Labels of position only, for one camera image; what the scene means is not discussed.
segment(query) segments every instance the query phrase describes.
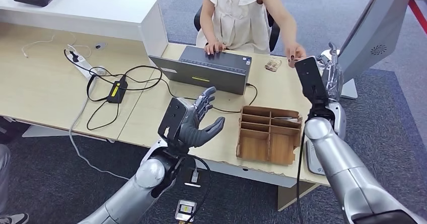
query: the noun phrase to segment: black office chair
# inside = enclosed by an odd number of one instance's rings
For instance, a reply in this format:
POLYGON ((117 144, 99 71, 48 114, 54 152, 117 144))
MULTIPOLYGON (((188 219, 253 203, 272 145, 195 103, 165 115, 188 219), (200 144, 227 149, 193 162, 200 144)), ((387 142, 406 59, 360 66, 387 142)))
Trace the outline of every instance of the black office chair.
MULTIPOLYGON (((199 11, 197 11, 196 15, 194 16, 194 26, 196 27, 197 31, 200 31, 201 29, 200 14, 201 14, 201 7, 199 11)), ((272 52, 276 47, 277 40, 279 39, 280 27, 274 21, 273 17, 268 13, 268 11, 267 11, 267 18, 268 18, 268 25, 271 27, 270 52, 272 52)))

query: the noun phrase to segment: power adapter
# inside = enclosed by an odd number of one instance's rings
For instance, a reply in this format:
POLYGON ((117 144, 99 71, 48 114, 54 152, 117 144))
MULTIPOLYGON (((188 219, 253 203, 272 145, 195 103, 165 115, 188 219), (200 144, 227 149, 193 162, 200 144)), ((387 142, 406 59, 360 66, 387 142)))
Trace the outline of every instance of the power adapter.
POLYGON ((122 76, 119 81, 114 82, 110 94, 108 94, 107 102, 120 104, 123 101, 124 94, 126 93, 126 88, 126 76, 122 76))

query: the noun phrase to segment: wooden desk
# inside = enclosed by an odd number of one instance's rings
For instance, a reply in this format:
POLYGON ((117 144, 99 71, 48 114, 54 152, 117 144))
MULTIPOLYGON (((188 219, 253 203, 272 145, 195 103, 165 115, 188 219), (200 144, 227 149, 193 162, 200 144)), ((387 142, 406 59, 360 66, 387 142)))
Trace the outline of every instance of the wooden desk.
MULTIPOLYGON (((179 59, 184 48, 185 45, 169 43, 163 57, 179 59)), ((302 94, 296 71, 287 67, 286 58, 280 57, 283 65, 277 72, 270 72, 264 69, 270 56, 246 52, 240 52, 240 54, 251 56, 253 59, 248 82, 258 88, 258 97, 253 103, 254 106, 296 110, 306 119, 311 104, 302 94)), ((155 71, 151 77, 158 78, 159 76, 159 72, 155 71)), ((169 85, 171 92, 179 97, 196 97, 204 90, 202 87, 177 82, 169 82, 169 85)), ((213 105, 224 110, 239 111, 242 106, 250 103, 254 95, 255 90, 252 88, 247 88, 244 96, 217 92, 213 105)), ((159 139, 157 129, 170 99, 171 96, 163 82, 151 90, 144 91, 120 134, 119 140, 151 147, 159 139)), ((223 131, 204 146, 192 148, 190 153, 207 160, 214 171, 291 187, 279 187, 278 210, 293 203, 296 200, 294 184, 300 148, 295 149, 296 161, 290 166, 244 161, 236 157, 240 114, 226 114, 212 109, 205 116, 201 127, 210 125, 219 116, 226 117, 223 131)), ((305 161, 301 171, 301 180, 301 195, 310 192, 319 184, 328 185, 325 177, 311 174, 307 170, 305 161)))
MULTIPOLYGON (((125 40, 103 36, 74 33, 76 45, 93 48, 87 59, 92 66, 102 65, 111 73, 124 73, 136 65, 150 65, 141 41, 125 40), (94 50, 97 43, 105 42, 103 50, 94 50)), ((66 44, 74 41, 66 31, 49 30, 28 26, 0 23, 0 85, 4 86, 0 101, 0 115, 25 122, 68 130, 86 98, 87 80, 77 68, 65 59, 66 44), (25 48, 29 58, 24 57, 21 48, 29 43, 51 39, 50 43, 38 43, 25 48)), ((77 48, 83 55, 88 50, 77 48)), ((146 80, 152 69, 137 69, 130 74, 136 79, 146 80)), ((129 81, 129 88, 143 88, 145 84, 129 81)), ((98 80, 92 97, 108 95, 111 84, 98 80)), ((86 122, 100 103, 89 102, 75 132, 103 138, 117 139, 125 125, 141 91, 127 91, 120 104, 117 120, 104 128, 89 131, 86 122)), ((108 123, 116 114, 115 104, 105 104, 95 115, 91 126, 108 123)))

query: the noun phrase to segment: power strip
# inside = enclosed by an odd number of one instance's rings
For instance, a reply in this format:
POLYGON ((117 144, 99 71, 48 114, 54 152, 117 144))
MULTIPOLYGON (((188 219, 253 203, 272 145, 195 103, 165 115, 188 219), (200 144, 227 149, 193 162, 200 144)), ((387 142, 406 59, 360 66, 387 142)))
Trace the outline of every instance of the power strip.
MULTIPOLYGON (((83 67, 83 68, 85 68, 85 69, 91 69, 92 68, 92 66, 86 61, 86 59, 82 56, 82 55, 80 55, 78 52, 76 52, 76 51, 73 51, 74 52, 74 54, 75 55, 77 55, 78 56, 78 58, 77 58, 77 60, 79 61, 79 62, 75 62, 76 63, 76 65, 79 65, 79 66, 81 66, 81 67, 83 67)), ((73 60, 73 55, 72 54, 68 54, 67 55, 67 57, 68 57, 68 59, 70 59, 71 61, 73 60)), ((90 72, 89 71, 86 71, 86 70, 84 70, 84 69, 82 69, 82 68, 80 68, 80 67, 77 67, 75 65, 75 67, 83 74, 83 76, 87 79, 87 80, 89 80, 90 78, 91 78, 91 76, 92 76, 92 74, 90 74, 90 72)))

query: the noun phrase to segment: yellow label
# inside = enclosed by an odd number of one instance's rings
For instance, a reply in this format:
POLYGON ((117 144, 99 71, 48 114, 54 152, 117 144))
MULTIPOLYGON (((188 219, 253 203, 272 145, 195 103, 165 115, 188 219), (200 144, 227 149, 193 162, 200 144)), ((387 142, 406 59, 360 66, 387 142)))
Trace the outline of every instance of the yellow label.
POLYGON ((112 96, 112 97, 114 97, 114 96, 116 95, 117 91, 119 90, 119 85, 120 85, 120 83, 117 83, 116 88, 114 88, 114 91, 113 91, 113 93, 111 94, 111 96, 112 96))
POLYGON ((192 77, 195 80, 199 80, 199 81, 204 81, 204 82, 209 82, 209 80, 203 79, 203 78, 199 78, 199 77, 192 77))

